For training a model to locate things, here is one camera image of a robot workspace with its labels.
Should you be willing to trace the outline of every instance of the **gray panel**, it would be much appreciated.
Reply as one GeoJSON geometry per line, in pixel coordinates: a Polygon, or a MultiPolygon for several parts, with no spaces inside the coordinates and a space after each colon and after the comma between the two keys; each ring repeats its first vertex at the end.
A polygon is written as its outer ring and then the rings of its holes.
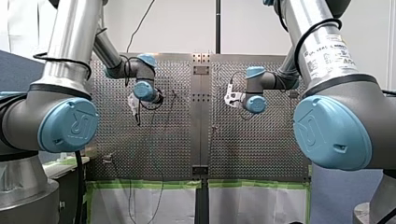
{"type": "Polygon", "coordinates": [[[127,105],[134,82],[131,80],[125,87],[124,80],[106,78],[100,61],[92,62],[92,98],[100,114],[100,125],[96,135],[97,159],[89,169],[89,179],[159,180],[162,173],[165,180],[191,179],[192,57],[190,54],[155,57],[156,87],[163,91],[165,99],[155,112],[142,108],[140,127],[127,105]],[[171,111],[172,91],[177,97],[171,111]],[[110,153],[113,163],[102,164],[103,156],[110,153]]]}
{"type": "MultiPolygon", "coordinates": [[[[294,140],[292,117],[300,99],[289,92],[265,91],[267,110],[246,121],[238,110],[224,104],[231,76],[235,91],[245,90],[244,73],[249,66],[276,70],[284,57],[214,55],[212,77],[212,127],[209,178],[307,181],[308,160],[294,140]]],[[[304,86],[298,90],[303,93],[304,86]]],[[[248,118],[250,114],[241,111],[248,118]]]]}

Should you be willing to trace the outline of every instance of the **green tape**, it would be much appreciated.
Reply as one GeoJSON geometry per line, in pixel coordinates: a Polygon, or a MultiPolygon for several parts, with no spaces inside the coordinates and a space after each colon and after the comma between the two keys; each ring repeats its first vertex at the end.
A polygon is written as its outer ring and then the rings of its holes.
{"type": "Polygon", "coordinates": [[[93,189],[199,189],[201,181],[147,181],[147,180],[126,180],[117,179],[111,181],[88,182],[93,189]]]}
{"type": "Polygon", "coordinates": [[[69,158],[64,161],[60,161],[59,164],[61,165],[77,165],[76,158],[69,158]]]}
{"type": "Polygon", "coordinates": [[[264,180],[209,180],[209,187],[212,189],[219,188],[241,188],[241,187],[258,187],[267,189],[306,189],[305,183],[294,182],[277,182],[264,180]]]}

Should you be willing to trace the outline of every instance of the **cable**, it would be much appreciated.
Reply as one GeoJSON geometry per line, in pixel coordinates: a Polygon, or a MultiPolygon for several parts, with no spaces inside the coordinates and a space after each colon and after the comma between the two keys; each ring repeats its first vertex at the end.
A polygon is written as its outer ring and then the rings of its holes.
{"type": "Polygon", "coordinates": [[[125,74],[125,87],[128,87],[130,78],[132,77],[132,68],[131,68],[131,60],[138,59],[137,57],[126,57],[125,55],[121,55],[121,58],[125,59],[124,63],[124,74],[125,74]]]}
{"type": "Polygon", "coordinates": [[[381,220],[379,220],[379,222],[377,224],[386,224],[391,219],[393,219],[395,216],[396,216],[396,208],[394,208],[386,216],[384,216],[381,220]]]}
{"type": "Polygon", "coordinates": [[[396,91],[386,91],[386,90],[382,90],[382,93],[388,94],[388,95],[396,96],[396,91]]]}
{"type": "Polygon", "coordinates": [[[301,74],[301,70],[300,70],[300,65],[299,65],[299,55],[300,55],[300,50],[303,47],[303,44],[305,42],[305,40],[312,34],[314,33],[318,28],[327,25],[326,23],[328,22],[336,22],[338,24],[338,29],[341,30],[341,28],[343,27],[343,23],[335,18],[329,18],[326,19],[324,21],[320,21],[316,24],[314,24],[313,26],[311,26],[300,38],[300,40],[298,41],[295,51],[294,51],[294,64],[296,66],[296,70],[301,74]]]}
{"type": "Polygon", "coordinates": [[[82,168],[82,158],[79,151],[75,152],[78,171],[78,197],[77,197],[77,210],[75,216],[75,224],[81,223],[82,205],[84,198],[84,171],[82,168]]]}
{"type": "Polygon", "coordinates": [[[289,29],[286,26],[286,24],[285,24],[285,22],[283,21],[283,18],[282,18],[282,5],[281,5],[280,0],[276,1],[276,6],[277,6],[277,15],[279,16],[280,24],[282,25],[283,29],[285,29],[286,32],[289,32],[289,29]]]}
{"type": "Polygon", "coordinates": [[[87,75],[87,80],[90,80],[91,75],[92,75],[92,70],[89,64],[81,62],[81,61],[76,61],[76,60],[72,60],[72,59],[64,59],[64,58],[51,58],[51,57],[44,57],[47,55],[47,52],[45,53],[39,53],[39,54],[35,54],[33,55],[33,58],[38,59],[38,60],[44,60],[47,62],[56,62],[56,63],[76,63],[79,65],[84,66],[87,71],[88,71],[88,75],[87,75]]]}
{"type": "MultiPolygon", "coordinates": [[[[169,113],[167,115],[166,122],[165,122],[164,129],[163,129],[163,134],[161,134],[162,138],[160,139],[160,142],[163,140],[163,136],[166,135],[166,133],[167,133],[167,127],[169,125],[170,116],[172,115],[173,107],[175,105],[175,100],[177,98],[177,95],[176,95],[175,91],[172,91],[172,92],[174,94],[174,97],[173,97],[171,105],[170,105],[169,113]]],[[[152,117],[151,117],[151,121],[150,121],[150,125],[149,125],[148,138],[153,136],[152,131],[153,131],[153,126],[154,126],[155,115],[156,115],[156,111],[153,111],[153,114],[152,114],[152,117]]],[[[150,157],[154,158],[152,147],[149,147],[149,153],[150,153],[150,157]]],[[[158,211],[160,209],[161,199],[162,199],[163,190],[164,190],[164,174],[163,174],[163,171],[160,169],[158,163],[155,160],[153,160],[153,162],[154,162],[155,169],[157,170],[157,172],[159,172],[161,174],[162,186],[161,186],[160,197],[159,197],[158,203],[157,203],[157,208],[155,209],[153,217],[151,218],[151,220],[147,224],[151,223],[154,220],[154,218],[157,216],[158,211]]],[[[113,164],[114,170],[116,172],[117,178],[120,179],[120,173],[119,173],[119,170],[117,168],[117,164],[114,161],[112,162],[112,164],[113,164]]],[[[129,218],[131,219],[131,221],[134,224],[137,224],[136,221],[134,220],[134,218],[132,217],[131,200],[132,200],[132,179],[129,180],[128,215],[129,215],[129,218]]]]}
{"type": "MultiPolygon", "coordinates": [[[[242,95],[243,94],[241,94],[241,96],[239,97],[239,103],[241,103],[242,104],[242,95]]],[[[254,114],[251,114],[251,116],[249,117],[249,118],[245,118],[243,115],[242,115],[242,109],[240,108],[239,109],[239,111],[238,111],[238,114],[239,114],[239,117],[241,117],[241,119],[243,119],[243,120],[245,120],[245,121],[249,121],[249,120],[251,120],[253,117],[254,117],[254,114]]]]}
{"type": "Polygon", "coordinates": [[[126,52],[129,53],[129,48],[132,45],[132,41],[134,40],[134,35],[139,31],[140,26],[142,25],[143,21],[145,20],[146,16],[149,14],[149,10],[151,9],[152,5],[154,4],[155,0],[152,0],[151,3],[148,6],[148,9],[146,10],[145,15],[143,16],[142,20],[139,22],[139,25],[137,26],[136,30],[132,33],[131,39],[129,40],[128,47],[126,48],[126,52]]]}
{"type": "Polygon", "coordinates": [[[161,101],[156,107],[153,107],[153,108],[149,108],[146,105],[143,105],[143,103],[140,100],[139,100],[139,104],[141,104],[143,108],[153,111],[153,110],[159,109],[163,105],[163,101],[161,101]]]}

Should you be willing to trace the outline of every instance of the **robot end effector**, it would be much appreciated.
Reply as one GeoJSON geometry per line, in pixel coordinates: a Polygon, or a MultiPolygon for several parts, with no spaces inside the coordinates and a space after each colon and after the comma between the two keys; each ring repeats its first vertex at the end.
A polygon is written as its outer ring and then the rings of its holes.
{"type": "Polygon", "coordinates": [[[104,63],[106,76],[113,79],[136,78],[134,96],[143,102],[161,104],[162,92],[155,88],[156,61],[149,54],[139,54],[137,57],[120,56],[106,35],[106,29],[98,27],[93,51],[104,63]]]}
{"type": "Polygon", "coordinates": [[[263,96],[265,90],[295,90],[299,87],[299,74],[292,61],[290,51],[282,66],[276,71],[267,71],[263,66],[251,66],[246,71],[246,91],[233,92],[233,79],[228,84],[225,103],[231,107],[244,108],[252,114],[263,113],[267,101],[263,96]]]}

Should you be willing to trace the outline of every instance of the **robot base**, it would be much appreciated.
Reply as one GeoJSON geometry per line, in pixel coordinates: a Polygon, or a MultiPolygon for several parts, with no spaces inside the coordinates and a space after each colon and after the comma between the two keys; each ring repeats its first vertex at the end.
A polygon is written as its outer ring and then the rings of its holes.
{"type": "Polygon", "coordinates": [[[0,207],[2,224],[56,224],[59,222],[59,185],[49,180],[47,189],[35,196],[0,207]]]}

